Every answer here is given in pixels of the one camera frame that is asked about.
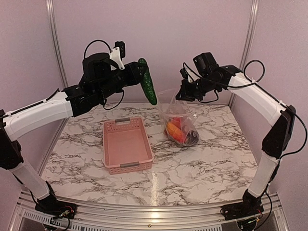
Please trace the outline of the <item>dark green cucumber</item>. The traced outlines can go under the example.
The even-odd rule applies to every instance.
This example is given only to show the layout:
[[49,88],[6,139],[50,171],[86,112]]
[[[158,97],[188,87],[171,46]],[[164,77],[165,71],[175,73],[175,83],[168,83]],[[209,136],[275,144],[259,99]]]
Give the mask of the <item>dark green cucumber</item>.
[[144,92],[145,97],[149,101],[151,105],[157,105],[157,97],[154,90],[152,78],[150,75],[149,67],[147,65],[147,62],[144,58],[140,58],[138,60],[140,64],[145,64],[147,66],[146,71],[144,72],[143,79],[141,81],[141,87]]

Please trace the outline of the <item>red bumpy fruit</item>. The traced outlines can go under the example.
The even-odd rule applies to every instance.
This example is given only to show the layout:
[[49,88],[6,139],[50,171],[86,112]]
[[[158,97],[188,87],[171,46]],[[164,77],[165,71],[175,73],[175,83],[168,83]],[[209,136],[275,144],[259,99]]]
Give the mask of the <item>red bumpy fruit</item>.
[[185,120],[187,119],[187,117],[182,116],[182,117],[171,117],[170,119],[170,123],[174,124],[177,127],[181,127]]

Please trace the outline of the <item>clear zip top bag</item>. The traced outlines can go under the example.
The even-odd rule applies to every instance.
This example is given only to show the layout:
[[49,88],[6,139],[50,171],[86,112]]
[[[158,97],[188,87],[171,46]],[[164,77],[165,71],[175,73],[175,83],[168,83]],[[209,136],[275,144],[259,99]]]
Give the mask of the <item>clear zip top bag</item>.
[[185,101],[177,101],[176,89],[158,93],[158,112],[163,133],[181,147],[195,146],[199,133],[194,126],[197,115],[192,113]]

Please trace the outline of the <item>orange yellow fruit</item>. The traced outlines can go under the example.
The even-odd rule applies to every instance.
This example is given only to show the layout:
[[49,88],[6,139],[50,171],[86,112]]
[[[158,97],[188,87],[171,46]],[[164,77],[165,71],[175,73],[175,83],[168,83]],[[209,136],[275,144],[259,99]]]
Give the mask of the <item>orange yellow fruit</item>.
[[184,135],[180,128],[174,125],[171,122],[167,123],[166,131],[168,135],[170,135],[174,140],[183,143],[184,142]]

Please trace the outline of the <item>purple eggplant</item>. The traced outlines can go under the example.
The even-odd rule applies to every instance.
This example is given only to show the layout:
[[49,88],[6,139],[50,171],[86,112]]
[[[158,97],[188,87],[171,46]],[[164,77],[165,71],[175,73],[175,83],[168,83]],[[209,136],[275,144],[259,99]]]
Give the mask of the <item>purple eggplant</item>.
[[199,142],[199,133],[196,130],[190,130],[185,138],[184,146],[194,146]]

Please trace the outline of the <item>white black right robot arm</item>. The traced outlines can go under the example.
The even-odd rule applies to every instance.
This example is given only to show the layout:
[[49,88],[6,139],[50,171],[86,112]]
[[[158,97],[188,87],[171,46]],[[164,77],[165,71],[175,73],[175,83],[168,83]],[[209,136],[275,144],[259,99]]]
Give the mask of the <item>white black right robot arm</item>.
[[178,101],[202,102],[208,92],[229,90],[242,98],[270,124],[271,129],[262,141],[262,155],[256,174],[245,192],[247,197],[239,203],[238,211],[248,216],[257,208],[254,198],[260,197],[282,158],[291,138],[296,110],[275,99],[257,81],[249,80],[244,71],[234,65],[220,66],[212,53],[206,52],[194,57],[197,68],[194,72],[183,64],[181,86],[176,99]]

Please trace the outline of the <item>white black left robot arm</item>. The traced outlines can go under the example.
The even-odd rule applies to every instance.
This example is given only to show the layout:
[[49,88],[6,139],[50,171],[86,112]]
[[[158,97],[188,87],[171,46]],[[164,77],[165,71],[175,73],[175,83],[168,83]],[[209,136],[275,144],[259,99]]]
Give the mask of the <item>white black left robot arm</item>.
[[61,204],[50,186],[21,154],[18,139],[54,121],[77,117],[93,107],[105,105],[107,98],[145,80],[148,65],[143,58],[128,64],[120,55],[97,53],[83,60],[84,74],[79,84],[13,112],[0,112],[0,166],[10,171],[39,200],[50,214],[57,214]]

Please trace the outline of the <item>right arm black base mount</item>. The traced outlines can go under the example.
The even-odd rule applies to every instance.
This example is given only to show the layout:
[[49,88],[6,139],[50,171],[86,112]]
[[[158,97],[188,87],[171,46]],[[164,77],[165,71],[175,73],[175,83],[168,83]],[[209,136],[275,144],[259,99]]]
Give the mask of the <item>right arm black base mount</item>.
[[233,220],[245,218],[252,215],[261,214],[264,212],[263,206],[259,203],[255,207],[246,205],[244,202],[223,205],[220,213],[225,220]]

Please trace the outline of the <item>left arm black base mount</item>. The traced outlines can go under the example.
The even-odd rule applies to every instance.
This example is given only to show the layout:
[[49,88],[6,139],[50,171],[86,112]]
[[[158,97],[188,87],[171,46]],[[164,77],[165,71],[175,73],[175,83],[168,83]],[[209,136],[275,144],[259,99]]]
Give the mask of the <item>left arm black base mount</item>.
[[49,205],[43,205],[42,203],[36,203],[35,209],[37,211],[53,215],[57,218],[69,218],[73,219],[77,210],[77,205],[74,203],[57,201]]

